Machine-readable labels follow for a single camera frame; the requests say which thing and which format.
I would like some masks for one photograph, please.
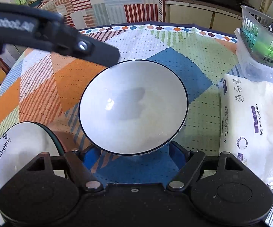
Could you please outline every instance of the silver screw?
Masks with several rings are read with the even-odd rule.
[[[77,153],[77,152],[78,152],[78,148],[73,148],[73,149],[71,149],[71,152]]]
[[[173,189],[181,189],[182,187],[184,187],[184,183],[182,183],[181,181],[172,181],[169,183],[169,186]]]
[[[80,50],[85,51],[85,50],[87,50],[88,45],[87,45],[84,41],[80,41],[80,42],[78,43],[78,47],[80,48]]]
[[[101,183],[98,181],[89,181],[86,183],[88,189],[98,189],[101,186]]]

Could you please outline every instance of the patchwork counter cloth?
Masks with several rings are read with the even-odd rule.
[[[170,25],[108,26],[81,33],[118,47],[120,61],[148,59],[173,70],[183,81],[190,102],[187,121],[174,140],[187,149],[218,155],[220,103],[216,85],[225,73],[240,76],[236,39],[195,25]],[[79,124],[78,103],[87,84],[103,69],[84,60],[28,48],[0,87],[0,138],[14,124],[34,121],[48,126],[66,151],[89,146]],[[104,152],[91,169],[104,185],[165,185],[177,171],[167,145],[143,156]]]
[[[50,0],[39,8],[61,13],[65,23],[76,29],[163,21],[162,0]]]

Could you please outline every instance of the white bowl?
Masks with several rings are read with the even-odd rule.
[[[103,70],[88,84],[79,119],[100,149],[140,155],[169,142],[187,111],[187,91],[173,71],[153,61],[130,60]]]
[[[41,152],[59,155],[49,134],[38,124],[22,122],[12,126],[0,138],[0,189]],[[63,171],[56,175],[65,177]],[[0,224],[4,220],[0,213]]]

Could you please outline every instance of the white plastic basket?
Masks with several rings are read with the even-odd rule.
[[[273,18],[242,5],[242,26],[240,35],[252,58],[273,68],[273,33],[266,26]]]
[[[240,36],[240,29],[236,29],[234,33],[237,38],[236,55],[244,77],[255,82],[268,81],[273,83],[273,68],[263,65],[251,57]]]

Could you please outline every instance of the tissue package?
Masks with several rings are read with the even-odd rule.
[[[219,151],[229,151],[265,183],[273,182],[273,84],[226,74]]]

